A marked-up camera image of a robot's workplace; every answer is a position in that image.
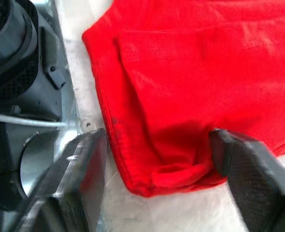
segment gray cable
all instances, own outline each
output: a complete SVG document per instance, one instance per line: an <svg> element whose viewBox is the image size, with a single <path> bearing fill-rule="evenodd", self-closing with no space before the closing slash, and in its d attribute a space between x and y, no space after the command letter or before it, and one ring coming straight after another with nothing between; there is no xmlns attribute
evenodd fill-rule
<svg viewBox="0 0 285 232"><path fill-rule="evenodd" d="M64 122L45 122L38 120L31 120L19 117L12 117L0 114L0 122L12 123L24 126L33 126L33 127L66 127L67 124Z"/></svg>

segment red fabric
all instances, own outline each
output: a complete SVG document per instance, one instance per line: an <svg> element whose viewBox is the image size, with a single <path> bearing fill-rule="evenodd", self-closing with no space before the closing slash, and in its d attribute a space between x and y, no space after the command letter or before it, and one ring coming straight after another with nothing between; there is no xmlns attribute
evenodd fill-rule
<svg viewBox="0 0 285 232"><path fill-rule="evenodd" d="M115 0L83 41L131 192L224 182L211 161L215 127L285 153L285 0Z"/></svg>

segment white table surface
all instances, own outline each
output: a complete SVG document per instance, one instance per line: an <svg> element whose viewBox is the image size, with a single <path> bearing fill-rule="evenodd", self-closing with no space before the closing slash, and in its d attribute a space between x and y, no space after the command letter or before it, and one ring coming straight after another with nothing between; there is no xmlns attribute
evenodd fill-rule
<svg viewBox="0 0 285 232"><path fill-rule="evenodd" d="M81 34L98 20L111 2L112 0L57 0L84 131L104 127L104 123ZM280 160L285 165L285 156ZM188 194L145 199L131 194L125 188L111 154L106 166L102 214L106 231L109 232L247 231L227 184Z"/></svg>

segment white cable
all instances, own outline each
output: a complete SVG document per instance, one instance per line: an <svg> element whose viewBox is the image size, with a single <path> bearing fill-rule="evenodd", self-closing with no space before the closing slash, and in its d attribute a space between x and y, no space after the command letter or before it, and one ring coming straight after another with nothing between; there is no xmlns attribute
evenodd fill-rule
<svg viewBox="0 0 285 232"><path fill-rule="evenodd" d="M38 120L31 120L19 117L12 117L0 114L0 122L12 123L24 126L33 126L33 127L65 127L67 126L64 122L45 122Z"/></svg>

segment red cloth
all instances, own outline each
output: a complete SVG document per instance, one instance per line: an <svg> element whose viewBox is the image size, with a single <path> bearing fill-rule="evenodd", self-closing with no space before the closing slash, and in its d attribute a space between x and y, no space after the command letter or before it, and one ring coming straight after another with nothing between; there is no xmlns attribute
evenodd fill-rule
<svg viewBox="0 0 285 232"><path fill-rule="evenodd" d="M82 38L132 193L224 182L215 127L285 153L285 0L115 0Z"/></svg>

